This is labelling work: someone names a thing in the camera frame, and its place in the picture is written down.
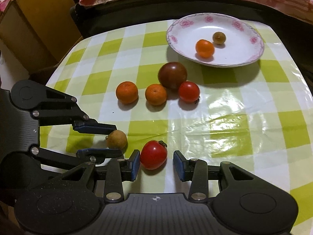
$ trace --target wooden cabinet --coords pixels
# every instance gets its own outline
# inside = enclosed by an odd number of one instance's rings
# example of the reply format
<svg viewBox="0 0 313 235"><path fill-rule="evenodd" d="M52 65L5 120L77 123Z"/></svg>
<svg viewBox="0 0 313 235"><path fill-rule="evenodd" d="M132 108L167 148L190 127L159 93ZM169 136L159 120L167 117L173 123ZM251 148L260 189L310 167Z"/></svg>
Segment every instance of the wooden cabinet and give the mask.
<svg viewBox="0 0 313 235"><path fill-rule="evenodd" d="M12 0L0 17L0 38L29 71L56 65L81 38L73 0Z"/></svg>

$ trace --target small round fruit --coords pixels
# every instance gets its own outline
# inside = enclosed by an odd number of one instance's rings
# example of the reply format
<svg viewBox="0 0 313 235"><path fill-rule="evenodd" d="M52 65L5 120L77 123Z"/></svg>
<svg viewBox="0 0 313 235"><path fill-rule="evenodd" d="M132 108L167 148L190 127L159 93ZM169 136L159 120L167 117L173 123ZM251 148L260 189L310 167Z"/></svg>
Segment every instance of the small round fruit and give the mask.
<svg viewBox="0 0 313 235"><path fill-rule="evenodd" d="M162 86L177 90L187 80L187 70L180 62L168 62L160 68L158 79Z"/></svg>
<svg viewBox="0 0 313 235"><path fill-rule="evenodd" d="M105 137L108 148L123 149L127 144L125 133L120 130L115 130Z"/></svg>
<svg viewBox="0 0 313 235"><path fill-rule="evenodd" d="M202 58L209 58L214 54L214 45L207 40L199 40L196 43L196 52Z"/></svg>
<svg viewBox="0 0 313 235"><path fill-rule="evenodd" d="M134 83L125 81L118 85L115 94L121 103L130 104L138 99L138 88Z"/></svg>
<svg viewBox="0 0 313 235"><path fill-rule="evenodd" d="M146 89L146 99L149 104L159 106L166 102L167 93L166 89L160 84L149 85Z"/></svg>
<svg viewBox="0 0 313 235"><path fill-rule="evenodd" d="M146 169L159 168L167 158L167 145L161 140L150 140L147 142L141 153L140 162Z"/></svg>
<svg viewBox="0 0 313 235"><path fill-rule="evenodd" d="M193 103L199 99L200 89L197 84L186 81L179 87L178 94L184 102Z"/></svg>
<svg viewBox="0 0 313 235"><path fill-rule="evenodd" d="M218 45L222 45L226 40L226 36L222 32L216 32L213 34L213 42Z"/></svg>

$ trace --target green and white tablecloth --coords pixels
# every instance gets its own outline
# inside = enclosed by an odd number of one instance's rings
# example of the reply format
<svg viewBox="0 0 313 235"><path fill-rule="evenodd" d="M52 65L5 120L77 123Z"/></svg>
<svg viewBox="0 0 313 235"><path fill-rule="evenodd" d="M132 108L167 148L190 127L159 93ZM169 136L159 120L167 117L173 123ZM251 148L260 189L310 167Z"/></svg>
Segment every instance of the green and white tablecloth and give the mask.
<svg viewBox="0 0 313 235"><path fill-rule="evenodd" d="M167 45L174 20L129 26L78 43L62 61L48 86L77 98L80 108L101 123L115 124L128 137L128 158L152 139L168 145L168 160L157 172L140 170L127 192L188 191L173 171L173 151L210 165L231 161L292 194L299 205L294 235L313 234L313 99L294 61L273 30L247 22L260 33L265 51L258 62L232 69L191 62ZM171 94L165 107L146 103L145 89L159 83L166 62L179 61L188 80L200 87L198 105ZM118 103L115 89L134 82L139 100ZM41 147L75 153L105 147L105 136L80 134L71 125L41 127ZM210 196L218 193L209 183Z"/></svg>

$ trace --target plate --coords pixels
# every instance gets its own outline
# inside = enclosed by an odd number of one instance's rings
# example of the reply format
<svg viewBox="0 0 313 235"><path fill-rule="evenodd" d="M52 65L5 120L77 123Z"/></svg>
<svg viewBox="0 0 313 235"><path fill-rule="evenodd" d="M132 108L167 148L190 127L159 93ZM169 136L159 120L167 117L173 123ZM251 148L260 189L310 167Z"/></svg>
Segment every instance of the plate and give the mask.
<svg viewBox="0 0 313 235"><path fill-rule="evenodd" d="M215 32L223 32L226 41L215 45L210 58L196 53L196 43L205 39L213 43ZM264 42L252 26L241 20L223 14L199 13L175 21L167 30L169 46L180 55L213 67L238 67L257 61L264 52Z"/></svg>

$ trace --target dark brown tomato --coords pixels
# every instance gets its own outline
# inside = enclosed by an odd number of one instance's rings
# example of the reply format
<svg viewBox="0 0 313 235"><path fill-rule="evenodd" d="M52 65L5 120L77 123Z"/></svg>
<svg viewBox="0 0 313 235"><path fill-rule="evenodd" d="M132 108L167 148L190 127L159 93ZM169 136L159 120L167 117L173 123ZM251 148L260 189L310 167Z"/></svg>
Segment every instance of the dark brown tomato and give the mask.
<svg viewBox="0 0 313 235"><path fill-rule="evenodd" d="M178 89L187 80L187 70L180 62L168 62L159 70L158 79L164 87Z"/></svg>

